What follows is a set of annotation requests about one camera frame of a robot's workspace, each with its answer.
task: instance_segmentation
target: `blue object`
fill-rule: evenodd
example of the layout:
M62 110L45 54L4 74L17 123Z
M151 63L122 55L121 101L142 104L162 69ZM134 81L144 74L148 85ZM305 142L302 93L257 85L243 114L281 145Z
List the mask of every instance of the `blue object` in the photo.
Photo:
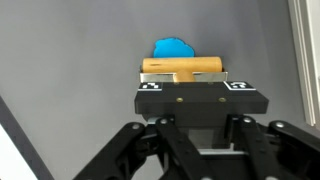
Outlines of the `blue object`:
M194 57L194 50L191 46L178 38L160 39L156 43L153 51L154 58L171 57Z

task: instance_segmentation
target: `screw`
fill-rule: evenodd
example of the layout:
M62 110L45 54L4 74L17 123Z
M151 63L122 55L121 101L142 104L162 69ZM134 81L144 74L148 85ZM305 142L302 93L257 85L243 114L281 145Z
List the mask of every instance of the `screw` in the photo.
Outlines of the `screw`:
M201 180L213 180L213 179L211 177L206 176L206 177L201 178Z
M226 102L226 101L227 101L227 99L226 99L226 98L224 98L224 97L221 97L221 98L219 98L219 101L220 101L220 102Z
M251 119L249 119L249 118L244 118L243 121L246 123L251 123Z
M177 102L183 102L183 98L177 98Z
M276 126L279 127L279 128L283 128L284 127L284 124L282 122L277 122L276 123Z
M162 119L162 120L160 121L161 124L167 124L167 122L168 122L168 121L167 121L166 119Z
M139 124L134 124L133 126L132 126L132 129L139 129L140 128L140 125Z
M273 176L268 176L266 177L266 180L279 180L279 179Z

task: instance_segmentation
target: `gray backdrop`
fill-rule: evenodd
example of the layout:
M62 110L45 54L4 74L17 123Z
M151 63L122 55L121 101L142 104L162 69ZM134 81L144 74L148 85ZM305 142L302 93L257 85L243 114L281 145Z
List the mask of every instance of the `gray backdrop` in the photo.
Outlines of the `gray backdrop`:
M287 0L0 0L0 94L58 180L129 121L138 68L179 37L270 99L262 124L304 122ZM155 158L136 179L160 175Z

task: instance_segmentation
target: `blue sponge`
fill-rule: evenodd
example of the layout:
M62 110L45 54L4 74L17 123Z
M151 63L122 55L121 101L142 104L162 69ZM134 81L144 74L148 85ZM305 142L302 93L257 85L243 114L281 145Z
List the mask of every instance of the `blue sponge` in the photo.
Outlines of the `blue sponge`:
M178 38L160 39L153 51L154 58L194 57L194 50Z

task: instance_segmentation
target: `gray wall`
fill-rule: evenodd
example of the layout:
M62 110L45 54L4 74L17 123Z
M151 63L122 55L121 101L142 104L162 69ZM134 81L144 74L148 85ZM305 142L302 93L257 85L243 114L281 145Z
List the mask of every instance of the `gray wall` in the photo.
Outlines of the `gray wall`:
M133 108L139 65L172 36L197 56L223 56L230 80L267 96L258 121L308 129L286 0L0 0L0 94L56 179L143 121ZM159 176L148 163L137 179Z

